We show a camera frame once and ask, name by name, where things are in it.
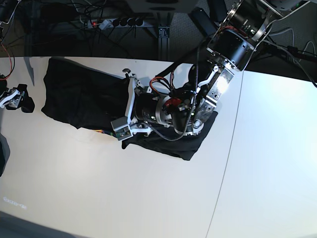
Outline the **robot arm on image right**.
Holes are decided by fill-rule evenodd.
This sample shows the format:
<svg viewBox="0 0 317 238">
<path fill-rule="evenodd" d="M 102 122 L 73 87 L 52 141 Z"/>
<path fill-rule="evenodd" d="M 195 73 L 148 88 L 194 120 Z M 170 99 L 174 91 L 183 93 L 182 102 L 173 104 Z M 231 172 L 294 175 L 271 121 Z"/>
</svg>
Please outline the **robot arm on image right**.
<svg viewBox="0 0 317 238">
<path fill-rule="evenodd" d="M 206 49 L 208 58 L 192 66 L 188 82 L 180 88 L 173 83 L 177 62 L 156 75 L 147 87 L 128 73 L 129 101 L 123 124 L 113 127 L 119 138 L 157 132 L 157 125 L 173 128 L 177 138 L 199 134 L 234 73 L 246 68 L 273 23 L 307 4 L 306 0 L 238 0 L 226 10 L 222 1 L 213 0 L 209 26 L 203 23 L 199 10 L 194 10 L 192 16 L 206 36 L 193 53 L 199 56 Z"/>
</svg>

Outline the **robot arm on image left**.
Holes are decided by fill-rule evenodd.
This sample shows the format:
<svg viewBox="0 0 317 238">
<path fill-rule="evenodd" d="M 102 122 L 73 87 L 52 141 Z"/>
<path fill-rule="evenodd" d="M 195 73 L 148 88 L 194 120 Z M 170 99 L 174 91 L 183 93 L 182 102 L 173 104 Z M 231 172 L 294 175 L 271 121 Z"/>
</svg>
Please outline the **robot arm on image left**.
<svg viewBox="0 0 317 238">
<path fill-rule="evenodd" d="M 19 3 L 19 0 L 2 0 L 0 2 L 0 48 L 4 50 L 9 59 L 9 72 L 0 75 L 0 108 L 12 111 L 21 109 L 24 113 L 32 113 L 35 104 L 28 94 L 27 85 L 19 84 L 11 89 L 7 87 L 7 80 L 15 69 L 15 56 L 4 42 L 13 24 Z"/>
</svg>

